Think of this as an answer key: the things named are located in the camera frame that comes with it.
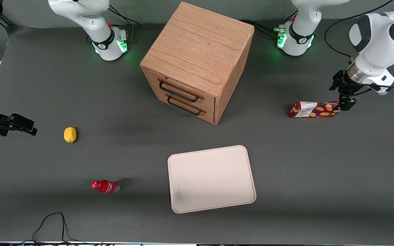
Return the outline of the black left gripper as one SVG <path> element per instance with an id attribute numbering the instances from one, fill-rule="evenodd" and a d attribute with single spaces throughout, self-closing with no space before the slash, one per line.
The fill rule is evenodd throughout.
<path id="1" fill-rule="evenodd" d="M 352 80 L 346 70 L 338 71 L 332 79 L 329 90 L 334 91 L 339 88 L 340 110 L 349 111 L 357 102 L 352 97 L 358 92 L 359 84 Z"/>

